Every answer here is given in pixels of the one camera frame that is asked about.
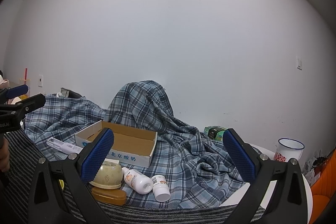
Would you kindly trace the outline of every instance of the orange chair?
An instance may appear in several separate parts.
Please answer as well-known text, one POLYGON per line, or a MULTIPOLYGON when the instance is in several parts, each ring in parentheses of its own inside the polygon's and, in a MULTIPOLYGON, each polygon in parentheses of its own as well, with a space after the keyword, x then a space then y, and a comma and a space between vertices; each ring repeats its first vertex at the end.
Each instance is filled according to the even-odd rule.
POLYGON ((333 153, 320 178, 311 187, 313 210, 309 224, 336 223, 336 152, 333 153))

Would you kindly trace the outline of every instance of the white mug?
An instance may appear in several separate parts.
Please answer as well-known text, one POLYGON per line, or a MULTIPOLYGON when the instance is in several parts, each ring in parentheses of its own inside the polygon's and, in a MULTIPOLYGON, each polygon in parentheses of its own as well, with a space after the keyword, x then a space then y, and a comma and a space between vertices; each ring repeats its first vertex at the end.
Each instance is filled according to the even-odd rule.
POLYGON ((305 145, 297 140, 281 138, 273 160, 288 162, 291 158, 300 159, 305 145))

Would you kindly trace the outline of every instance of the blue mug rim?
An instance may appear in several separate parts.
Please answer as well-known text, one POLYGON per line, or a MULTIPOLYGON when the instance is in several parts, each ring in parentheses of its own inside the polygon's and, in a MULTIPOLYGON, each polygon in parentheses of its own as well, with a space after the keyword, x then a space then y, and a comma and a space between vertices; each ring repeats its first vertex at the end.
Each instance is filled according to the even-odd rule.
POLYGON ((280 145, 284 146, 284 147, 287 147, 287 148, 289 148, 289 149, 293 149, 293 150, 303 150, 303 149, 305 149, 305 145, 304 145, 302 142, 300 142, 300 141, 298 141, 298 140, 290 139, 290 138, 280 138, 280 139, 278 139, 278 143, 279 143, 280 145), (281 140, 291 140, 291 141, 295 141, 295 142, 301 143, 301 144, 303 145, 303 148, 293 148, 293 147, 289 147, 289 146, 287 146, 287 145, 282 144, 282 143, 280 142, 281 140))

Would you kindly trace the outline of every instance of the orange leather seat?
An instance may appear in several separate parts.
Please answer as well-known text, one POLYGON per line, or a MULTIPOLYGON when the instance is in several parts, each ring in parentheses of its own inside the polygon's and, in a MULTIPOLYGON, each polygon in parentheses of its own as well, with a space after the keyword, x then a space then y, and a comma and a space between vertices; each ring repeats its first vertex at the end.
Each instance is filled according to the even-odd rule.
POLYGON ((311 187, 313 210, 309 224, 319 217, 336 190, 336 152, 332 155, 320 178, 311 187))

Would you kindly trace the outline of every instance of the brown plastic case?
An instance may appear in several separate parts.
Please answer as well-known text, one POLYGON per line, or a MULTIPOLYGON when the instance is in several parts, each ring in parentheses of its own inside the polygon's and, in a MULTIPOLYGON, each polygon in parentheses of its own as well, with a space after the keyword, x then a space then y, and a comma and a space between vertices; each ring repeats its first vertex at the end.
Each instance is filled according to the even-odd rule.
POLYGON ((93 187, 91 190, 93 197, 101 202, 124 205, 126 202, 126 192, 120 189, 102 189, 93 187))

